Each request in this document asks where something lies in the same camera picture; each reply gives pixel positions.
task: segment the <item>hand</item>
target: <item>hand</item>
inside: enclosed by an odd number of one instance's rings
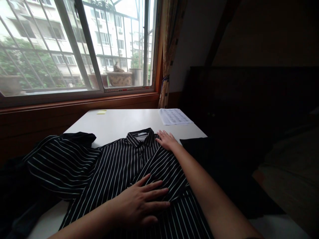
[[[158,131],[160,139],[155,139],[164,149],[172,151],[173,147],[179,145],[174,136],[170,133],[166,133],[166,131]]]
[[[117,197],[108,201],[114,209],[117,224],[124,228],[134,229],[139,226],[149,226],[158,222],[152,212],[166,209],[170,206],[167,201],[152,201],[165,195],[168,188],[154,190],[163,181],[157,181],[148,185],[143,184],[149,179],[150,174],[143,177],[136,184],[130,186]]]

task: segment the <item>white table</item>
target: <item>white table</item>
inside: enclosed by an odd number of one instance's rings
[[[96,140],[93,148],[111,143],[119,138],[125,138],[128,132],[152,128],[154,133],[158,130],[171,132],[180,139],[207,137],[195,124],[189,125],[163,125],[158,109],[142,110],[107,110],[104,115],[97,115],[98,110],[90,110],[83,115],[65,133],[93,133]],[[58,231],[66,214],[68,202],[61,201],[49,211],[44,213],[29,239],[48,238]],[[310,238],[288,216],[266,216],[251,220],[253,225],[265,238]]]

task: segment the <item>dark clothing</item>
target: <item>dark clothing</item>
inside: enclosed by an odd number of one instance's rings
[[[148,128],[91,149],[50,136],[25,159],[43,187],[70,201],[61,228],[151,173],[146,184],[163,180],[161,188],[168,187],[169,193],[157,200],[168,200],[171,207],[159,212],[159,223],[150,228],[118,229],[107,238],[212,238],[182,168],[155,138],[158,135]]]
[[[213,138],[181,139],[180,141],[246,218],[285,213],[249,173],[225,160],[215,147]]]
[[[82,132],[61,137],[87,147],[96,139]],[[61,200],[38,183],[24,158],[11,159],[0,169],[0,238],[26,238],[39,217]]]

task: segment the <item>yellow sticky note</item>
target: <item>yellow sticky note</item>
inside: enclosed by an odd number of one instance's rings
[[[101,110],[101,111],[98,111],[96,114],[97,114],[97,115],[104,115],[105,112],[106,112],[106,110]]]

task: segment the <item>black and white striped shirt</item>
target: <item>black and white striped shirt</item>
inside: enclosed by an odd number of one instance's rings
[[[118,229],[107,238],[213,238],[180,164],[155,138],[148,128],[92,149],[49,136],[24,160],[43,187],[70,201],[60,229],[151,173],[146,184],[163,180],[169,192],[157,200],[170,201],[170,208],[150,228]]]

